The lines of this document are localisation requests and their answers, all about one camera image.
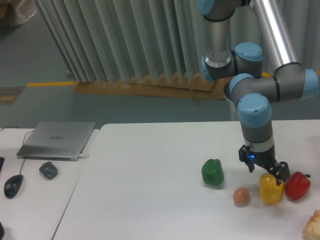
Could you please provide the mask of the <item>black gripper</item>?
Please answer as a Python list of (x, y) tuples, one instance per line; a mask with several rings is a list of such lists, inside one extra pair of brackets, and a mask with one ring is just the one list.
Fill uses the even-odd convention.
[(250, 173), (255, 169), (255, 165), (265, 169), (275, 178), (275, 183), (280, 186), (291, 176), (289, 165), (285, 161), (277, 162), (275, 158), (275, 146), (263, 152), (252, 151), (248, 145), (243, 145), (238, 150), (239, 160), (248, 167)]

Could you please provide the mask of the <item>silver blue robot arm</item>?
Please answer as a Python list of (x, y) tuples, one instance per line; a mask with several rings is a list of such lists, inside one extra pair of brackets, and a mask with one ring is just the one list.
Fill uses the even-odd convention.
[[(239, 160), (250, 171), (255, 166), (264, 168), (280, 185), (288, 180), (290, 170), (275, 157), (271, 103), (316, 95), (319, 77), (301, 65), (278, 1), (200, 0), (197, 6), (205, 20), (208, 45), (201, 58), (205, 77), (210, 81), (231, 78), (224, 94), (235, 106), (245, 141), (238, 151)], [(230, 20), (235, 10), (244, 6), (256, 16), (272, 76), (262, 76), (264, 56), (259, 45), (243, 42), (230, 50)]]

